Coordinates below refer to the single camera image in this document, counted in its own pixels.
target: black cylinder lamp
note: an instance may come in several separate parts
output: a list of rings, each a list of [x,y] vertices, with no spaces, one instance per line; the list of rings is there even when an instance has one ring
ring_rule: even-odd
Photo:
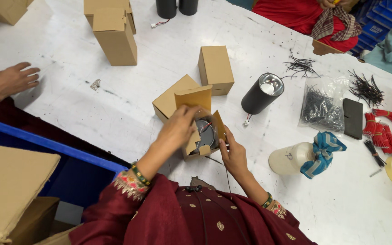
[[[265,73],[253,84],[241,100],[243,110],[258,114],[284,92],[284,83],[275,74]]]
[[[197,12],[198,0],[179,0],[179,11],[184,15],[193,15]]]
[[[155,0],[157,14],[163,19],[172,19],[176,16],[176,0]]]

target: red garment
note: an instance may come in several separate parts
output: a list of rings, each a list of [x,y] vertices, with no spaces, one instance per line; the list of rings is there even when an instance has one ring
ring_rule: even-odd
[[[315,244],[288,211],[281,219],[237,194],[205,187],[189,193],[162,174],[152,185],[144,202],[128,198],[113,184],[107,186],[98,203],[84,211],[85,223],[69,234],[72,244],[204,244],[202,210],[208,244],[246,244],[245,239],[257,245]]]
[[[323,9],[316,0],[259,0],[252,11],[297,32],[309,35]],[[347,52],[357,44],[357,36],[340,42],[330,40],[335,33],[344,29],[345,26],[341,20],[334,16],[334,31],[319,41],[342,52]]]

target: bangle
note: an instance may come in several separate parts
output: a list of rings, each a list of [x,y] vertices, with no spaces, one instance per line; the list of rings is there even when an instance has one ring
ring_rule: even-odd
[[[269,192],[267,192],[267,194],[269,194],[269,198],[267,198],[267,201],[263,205],[261,205],[263,208],[267,208],[273,200],[272,194],[270,194]]]
[[[150,181],[146,180],[145,177],[139,172],[137,169],[136,163],[134,163],[131,166],[131,169],[133,170],[134,174],[137,176],[140,182],[142,182],[145,186],[149,186],[151,184]]]

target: cardboard box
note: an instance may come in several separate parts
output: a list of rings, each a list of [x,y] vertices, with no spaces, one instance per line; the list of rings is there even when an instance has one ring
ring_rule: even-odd
[[[15,25],[33,0],[0,0],[0,22]]]
[[[198,66],[202,86],[213,86],[212,96],[229,93],[234,85],[234,77],[226,46],[201,47]]]
[[[136,34],[134,25],[134,16],[129,0],[84,0],[84,15],[93,28],[93,15],[99,8],[123,8],[125,9],[125,17],[127,17],[131,31]]]
[[[35,198],[10,232],[11,245],[33,245],[48,238],[59,200],[53,197]]]
[[[207,111],[211,111],[211,91],[211,85],[201,87],[190,76],[185,75],[152,102],[155,114],[165,123],[181,105],[190,107],[201,105]],[[213,116],[218,124],[218,137],[226,140],[224,135],[226,131],[219,112],[216,111]],[[198,141],[200,141],[199,132],[194,132],[189,142],[182,147],[185,161],[208,156],[218,150],[211,150],[210,146],[203,146],[199,148],[199,154],[190,155],[196,149],[196,142]]]
[[[48,237],[47,239],[38,242],[35,245],[71,245],[71,241],[69,239],[69,233],[80,226],[82,226],[82,224],[73,227],[70,230],[63,231],[55,234],[54,236]]]
[[[112,66],[137,64],[137,46],[124,9],[96,9],[93,33]]]
[[[0,244],[51,176],[60,156],[0,146]]]

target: white work table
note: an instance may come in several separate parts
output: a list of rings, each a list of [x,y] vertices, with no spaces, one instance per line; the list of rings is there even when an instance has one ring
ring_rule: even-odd
[[[163,21],[155,1],[131,4],[137,66],[110,66],[83,15],[82,0],[35,0],[15,26],[0,23],[0,70],[21,61],[42,69],[41,84],[14,97],[17,107],[132,162],[140,159],[162,127],[152,101],[185,74],[200,83],[200,47],[226,45],[235,84],[227,96],[213,97],[212,108],[246,148],[248,167],[264,189],[320,245],[392,244],[392,182],[384,171],[369,177],[378,166],[363,140],[339,138],[347,151],[335,152],[328,170],[312,180],[279,176],[270,169],[271,152],[312,142],[318,133],[297,126],[305,78],[285,78],[283,95],[254,115],[247,127],[247,113],[241,108],[241,99],[261,74],[292,75],[282,64],[291,61],[290,48],[297,58],[316,60],[319,74],[336,77],[353,69],[367,78],[373,74],[385,92],[385,108],[392,111],[391,74],[348,54],[317,56],[312,38],[225,0],[200,0],[195,15],[178,11],[155,29],[150,23]],[[90,85],[97,79],[101,82],[95,91]],[[357,100],[350,92],[345,98]],[[211,157],[221,160],[220,152]],[[218,190],[244,194],[231,175],[228,180],[223,165],[207,158],[184,162],[178,152],[161,173],[180,185],[199,176]]]

